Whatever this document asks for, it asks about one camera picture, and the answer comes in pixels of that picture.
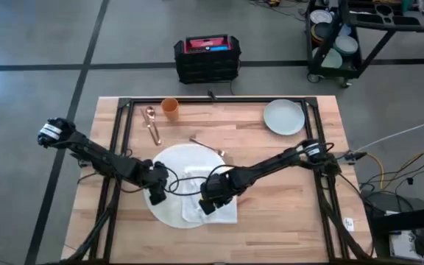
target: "copper spoon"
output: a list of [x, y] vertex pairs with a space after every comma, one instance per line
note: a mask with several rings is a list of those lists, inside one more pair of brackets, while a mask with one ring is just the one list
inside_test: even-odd
[[152, 121], [153, 128], [155, 129], [156, 138], [158, 140], [158, 144], [161, 144], [160, 133], [155, 124], [155, 109], [152, 106], [146, 108], [146, 115]]

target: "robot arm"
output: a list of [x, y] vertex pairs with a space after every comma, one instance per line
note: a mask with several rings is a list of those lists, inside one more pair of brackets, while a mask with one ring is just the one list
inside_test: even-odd
[[38, 133], [38, 144], [45, 148], [68, 148], [74, 152], [75, 158], [90, 161], [101, 175], [147, 188], [152, 205], [166, 199], [163, 187], [166, 186], [168, 172], [162, 163], [153, 165], [151, 160], [142, 161], [116, 155], [76, 131], [71, 121], [62, 118], [49, 119]]
[[221, 174], [212, 174], [201, 185], [202, 199], [199, 204], [205, 214], [213, 213], [216, 208], [228, 204], [233, 196], [242, 195], [256, 180], [288, 166], [321, 169], [324, 174], [341, 173], [338, 162], [334, 155], [327, 152], [325, 144], [305, 140], [254, 166], [236, 167]]

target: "wooden table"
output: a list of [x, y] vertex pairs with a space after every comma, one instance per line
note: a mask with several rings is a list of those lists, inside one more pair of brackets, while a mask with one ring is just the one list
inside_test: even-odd
[[[335, 143], [332, 152], [346, 151], [348, 145], [336, 98], [318, 96], [317, 100], [326, 141]], [[117, 97], [99, 98], [94, 116], [91, 139], [106, 148], [113, 131], [117, 101]], [[166, 147], [188, 143], [188, 139], [194, 136], [199, 141], [226, 150], [230, 154], [226, 162], [250, 166], [305, 138], [305, 129], [293, 136], [279, 136], [269, 131], [263, 122], [265, 105], [181, 105], [180, 120], [175, 124], [166, 119], [158, 105], [153, 105], [158, 113], [157, 126], [163, 140], [161, 146], [154, 145], [139, 106], [135, 105], [129, 148], [137, 158], [153, 159]], [[316, 135], [313, 113], [309, 116]], [[92, 170], [83, 169], [82, 175]], [[343, 165], [342, 171], [357, 186], [353, 167]], [[78, 186], [63, 258], [72, 254], [72, 248], [77, 248], [93, 227], [101, 185], [102, 178], [96, 176]], [[125, 182], [123, 186], [135, 188]], [[336, 190], [342, 217], [354, 219], [355, 231], [351, 234], [363, 250], [370, 252], [370, 230], [358, 194], [341, 178], [336, 180]], [[331, 229], [337, 256], [341, 256], [332, 224]], [[105, 231], [99, 244], [100, 256], [104, 249], [103, 240]], [[294, 167], [260, 179], [238, 197], [236, 225], [175, 229], [159, 222], [151, 214], [141, 192], [121, 194], [110, 262], [291, 263], [327, 260], [314, 176], [309, 170]]]

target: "yellow cable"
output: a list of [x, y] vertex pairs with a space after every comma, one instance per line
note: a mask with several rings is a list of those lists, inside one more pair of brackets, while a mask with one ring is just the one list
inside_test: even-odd
[[398, 170], [397, 174], [394, 175], [394, 177], [392, 177], [392, 179], [390, 179], [390, 181], [387, 183], [387, 185], [385, 187], [382, 188], [382, 183], [383, 181], [381, 181], [381, 191], [385, 190], [390, 183], [392, 183], [392, 181], [398, 176], [398, 174], [400, 172], [402, 172], [402, 170], [404, 170], [411, 162], [416, 161], [418, 158], [421, 158], [424, 155], [424, 151], [421, 153], [418, 153], [416, 155], [414, 155], [412, 158], [410, 158], [408, 161], [406, 161], [403, 166], [400, 167], [400, 169]]
[[367, 153], [377, 164], [379, 165], [379, 169], [381, 170], [381, 188], [382, 188], [382, 182], [384, 181], [384, 166], [382, 166], [382, 162], [377, 158], [375, 155], [371, 155], [370, 153]]

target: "concrete floor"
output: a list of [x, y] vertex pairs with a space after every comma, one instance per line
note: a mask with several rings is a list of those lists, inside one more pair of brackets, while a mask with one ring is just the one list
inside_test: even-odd
[[[101, 0], [0, 0], [0, 65], [82, 63]], [[297, 13], [304, 4], [283, 11]], [[241, 41], [242, 60], [304, 60], [303, 23], [243, 1], [112, 0], [93, 63], [173, 61], [172, 45], [191, 35], [228, 33]], [[380, 32], [361, 30], [367, 54]], [[424, 58], [424, 33], [397, 33], [378, 59]], [[54, 150], [36, 144], [48, 117], [66, 116], [80, 71], [0, 71], [0, 260], [22, 264], [35, 226]], [[424, 65], [370, 66], [354, 85], [311, 84], [304, 67], [246, 68], [237, 95], [336, 95], [355, 149], [424, 123]], [[88, 133], [99, 96], [229, 94], [228, 85], [182, 85], [174, 69], [89, 71], [75, 122]], [[371, 146], [387, 171], [424, 149], [424, 128]], [[422, 165], [424, 158], [417, 164]], [[378, 172], [370, 159], [360, 182]], [[63, 247], [79, 169], [66, 158], [39, 253], [56, 261]], [[400, 194], [424, 199], [424, 175]]]

